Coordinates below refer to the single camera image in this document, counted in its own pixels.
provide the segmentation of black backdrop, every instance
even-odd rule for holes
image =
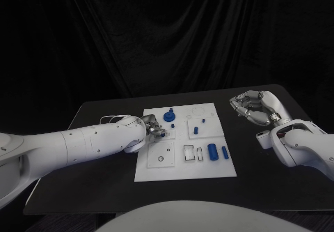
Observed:
[[[273,83],[334,132],[332,1],[0,4],[1,132],[64,130],[85,101]]]

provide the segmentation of white board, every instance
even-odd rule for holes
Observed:
[[[175,119],[164,121],[164,113],[172,108]],[[236,176],[223,129],[213,103],[171,106],[145,109],[144,115],[154,114],[158,124],[168,131],[168,136],[145,138],[145,145],[139,149],[135,182],[201,179]],[[194,135],[193,127],[197,125],[198,134]],[[216,144],[219,160],[208,158],[207,145]],[[193,145],[195,159],[185,160],[184,146]],[[224,159],[221,146],[226,147],[229,159]],[[203,160],[198,160],[197,148],[201,148]]]

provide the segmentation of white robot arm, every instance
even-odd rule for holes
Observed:
[[[145,136],[164,133],[154,115],[125,116],[116,123],[47,134],[0,133],[0,209],[53,170],[122,150],[136,152],[145,144]]]
[[[247,91],[230,100],[239,116],[256,125],[275,128],[256,134],[263,149],[273,148],[280,162],[288,166],[311,166],[334,180],[334,135],[309,121],[292,120],[289,113],[269,91]]]

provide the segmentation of robotic hand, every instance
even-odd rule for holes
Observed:
[[[239,116],[259,126],[272,124],[272,131],[256,134],[263,149],[273,148],[280,162],[288,166],[311,166],[334,180],[334,134],[309,121],[292,120],[289,113],[269,91],[247,91],[230,100]]]
[[[0,133],[0,209],[34,180],[53,170],[119,151],[136,152],[148,134],[162,135],[155,116],[123,116],[106,123],[54,133]]]

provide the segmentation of black table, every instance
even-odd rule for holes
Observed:
[[[247,90],[270,91],[292,117],[309,120],[286,90],[279,85],[266,85],[86,102],[69,127],[95,125],[105,115],[141,116],[148,108],[213,102],[237,177],[135,183],[136,153],[121,152],[43,177],[24,213],[116,213],[174,200],[227,203],[260,211],[334,209],[334,182],[311,167],[288,168],[273,150],[263,150],[254,138],[270,126],[256,126],[236,116],[229,99]]]

